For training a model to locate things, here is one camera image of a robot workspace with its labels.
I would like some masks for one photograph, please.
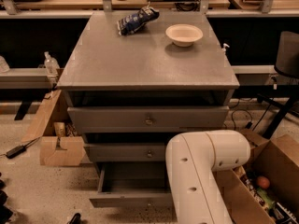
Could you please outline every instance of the concrete floor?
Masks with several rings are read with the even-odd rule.
[[[33,104],[23,120],[14,121],[18,103],[0,103],[0,154],[16,145],[26,133],[38,108]],[[252,128],[267,108],[256,100],[233,100],[223,129],[242,129],[251,121]],[[270,108],[255,132],[263,133],[276,109]],[[299,119],[288,115],[279,125],[275,136],[289,134],[299,142]],[[96,191],[97,173],[91,164],[79,167],[46,167],[39,165],[39,145],[32,145],[20,156],[0,158],[1,179],[7,205],[16,210],[20,224],[66,224],[76,213],[82,223],[176,223],[173,208],[93,208],[89,195]]]

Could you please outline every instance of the white robotic arm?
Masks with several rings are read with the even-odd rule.
[[[245,164],[247,139],[238,132],[181,133],[166,148],[166,168],[179,224],[232,224],[213,171]]]

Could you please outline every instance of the black office chair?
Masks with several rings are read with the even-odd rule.
[[[299,34],[293,32],[282,32],[279,40],[278,56],[274,66],[278,74],[293,79],[299,79]],[[299,100],[299,87],[290,86],[291,95],[285,105],[280,106],[280,110],[275,115],[269,127],[263,134],[264,138],[271,138],[285,115],[290,112],[294,103]]]

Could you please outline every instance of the drawer knob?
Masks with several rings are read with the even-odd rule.
[[[152,158],[152,152],[150,150],[148,151],[148,158]]]
[[[147,117],[147,119],[146,119],[146,124],[147,124],[148,126],[152,125],[152,124],[153,124],[153,120],[152,120],[150,117]]]

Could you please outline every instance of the box of items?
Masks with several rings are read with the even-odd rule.
[[[38,139],[40,164],[47,166],[78,166],[85,155],[83,139],[78,136],[67,114],[61,91],[45,95],[36,111],[23,143]]]
[[[217,172],[221,195],[236,224],[298,223],[299,144],[290,136],[267,140],[243,130],[251,145],[246,165]]]

